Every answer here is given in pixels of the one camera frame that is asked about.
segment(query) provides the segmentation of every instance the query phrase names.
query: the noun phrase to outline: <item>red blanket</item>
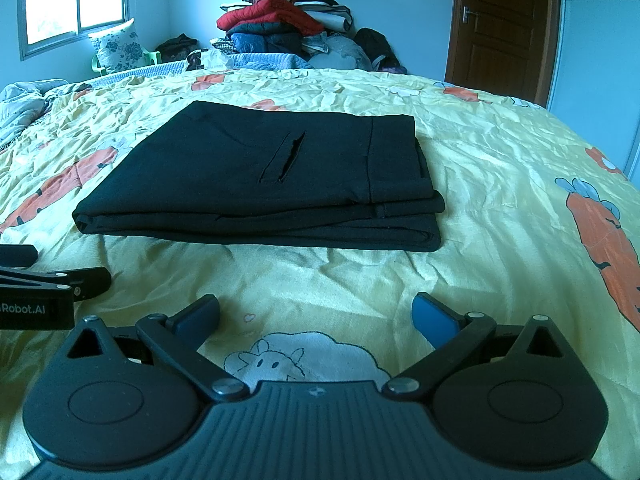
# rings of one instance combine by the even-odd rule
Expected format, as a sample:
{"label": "red blanket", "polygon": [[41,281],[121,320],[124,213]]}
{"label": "red blanket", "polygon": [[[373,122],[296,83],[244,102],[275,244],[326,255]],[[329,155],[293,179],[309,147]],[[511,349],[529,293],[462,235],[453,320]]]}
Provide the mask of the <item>red blanket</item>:
{"label": "red blanket", "polygon": [[218,19],[220,30],[229,30],[242,23],[290,23],[303,36],[314,36],[324,30],[322,23],[316,22],[304,10],[300,10],[287,0],[260,0],[242,9],[230,10]]}

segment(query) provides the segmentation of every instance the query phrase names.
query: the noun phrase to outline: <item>triangular hole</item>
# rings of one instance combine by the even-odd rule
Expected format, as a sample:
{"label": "triangular hole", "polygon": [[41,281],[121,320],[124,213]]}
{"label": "triangular hole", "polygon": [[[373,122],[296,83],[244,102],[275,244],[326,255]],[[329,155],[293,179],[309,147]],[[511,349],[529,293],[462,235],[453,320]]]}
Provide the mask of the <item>triangular hole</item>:
{"label": "triangular hole", "polygon": [[69,359],[78,359],[79,357],[97,355],[102,355],[102,348],[100,348],[98,336],[93,330],[85,328],[66,356]]}
{"label": "triangular hole", "polygon": [[562,357],[562,352],[551,337],[549,330],[539,327],[527,348],[527,354],[544,355],[547,357]]}

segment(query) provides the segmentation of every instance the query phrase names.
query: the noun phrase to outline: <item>black pants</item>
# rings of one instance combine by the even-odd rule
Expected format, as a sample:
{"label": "black pants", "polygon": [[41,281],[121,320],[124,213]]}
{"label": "black pants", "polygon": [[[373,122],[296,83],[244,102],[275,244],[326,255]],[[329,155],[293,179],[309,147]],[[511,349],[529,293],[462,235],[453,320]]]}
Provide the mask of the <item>black pants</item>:
{"label": "black pants", "polygon": [[434,251],[433,190],[410,116],[194,102],[73,212],[86,234]]}

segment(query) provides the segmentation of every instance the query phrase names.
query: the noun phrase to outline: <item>yellow bedspread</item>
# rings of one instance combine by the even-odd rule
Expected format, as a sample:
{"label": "yellow bedspread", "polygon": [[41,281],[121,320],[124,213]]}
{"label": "yellow bedspread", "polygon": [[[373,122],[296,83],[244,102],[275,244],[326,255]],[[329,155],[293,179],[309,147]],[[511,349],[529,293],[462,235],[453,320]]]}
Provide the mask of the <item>yellow bedspread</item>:
{"label": "yellow bedspread", "polygon": [[[447,205],[438,216],[442,247],[426,254],[81,235],[71,218],[76,204],[194,100],[272,110],[265,113],[414,116]],[[503,324],[547,314],[609,407],[594,462],[616,480],[640,476],[640,267],[632,247],[640,247],[640,192],[542,108],[359,70],[129,77],[58,98],[48,120],[0,153],[0,221],[0,242],[37,247],[34,270],[111,271],[110,290],[77,304],[77,316],[98,314],[123,326],[215,294],[221,326],[200,352],[249,383],[358,374],[382,383],[431,351],[411,322],[420,291]],[[2,480],[38,462],[21,404],[64,337],[0,333]],[[270,349],[287,355],[288,368],[261,376],[247,354]]]}

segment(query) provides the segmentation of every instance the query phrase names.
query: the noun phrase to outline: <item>floral pillow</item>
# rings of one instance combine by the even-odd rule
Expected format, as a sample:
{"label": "floral pillow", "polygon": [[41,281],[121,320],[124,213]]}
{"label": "floral pillow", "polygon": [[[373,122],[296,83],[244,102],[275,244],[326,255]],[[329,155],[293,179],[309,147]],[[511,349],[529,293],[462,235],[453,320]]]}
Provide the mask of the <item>floral pillow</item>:
{"label": "floral pillow", "polygon": [[146,66],[133,18],[117,27],[89,34],[89,39],[108,74]]}

